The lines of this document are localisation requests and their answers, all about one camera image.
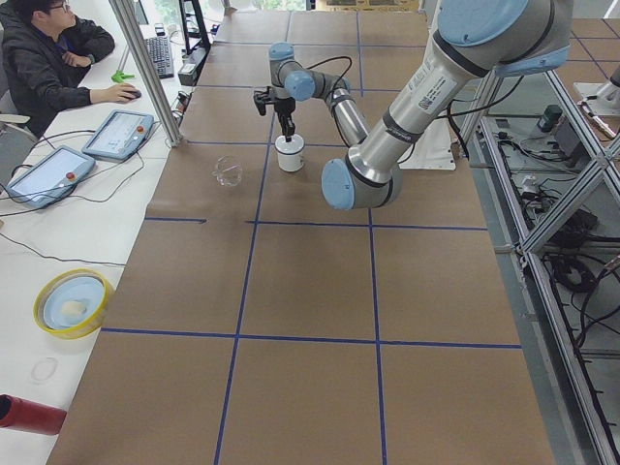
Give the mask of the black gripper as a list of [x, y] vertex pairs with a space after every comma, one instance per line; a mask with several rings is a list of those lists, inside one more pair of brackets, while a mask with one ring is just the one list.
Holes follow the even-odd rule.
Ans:
[[281, 135], [285, 137], [285, 141], [291, 141], [295, 135], [295, 124], [293, 122], [295, 99], [292, 97], [276, 98], [274, 100], [274, 110], [278, 116]]

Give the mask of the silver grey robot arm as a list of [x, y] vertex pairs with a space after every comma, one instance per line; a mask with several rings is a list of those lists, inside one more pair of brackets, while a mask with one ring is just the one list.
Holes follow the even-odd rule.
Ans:
[[520, 77], [560, 67], [568, 58], [574, 4], [571, 1], [444, 1], [424, 60], [369, 127], [343, 77], [316, 72], [295, 60], [292, 45], [268, 52], [271, 84], [253, 95], [260, 114], [273, 106], [282, 134], [295, 132], [298, 102], [325, 102], [348, 144], [347, 155], [329, 161], [321, 184], [335, 209], [376, 208], [393, 202], [402, 186], [400, 157], [463, 86], [489, 73]]

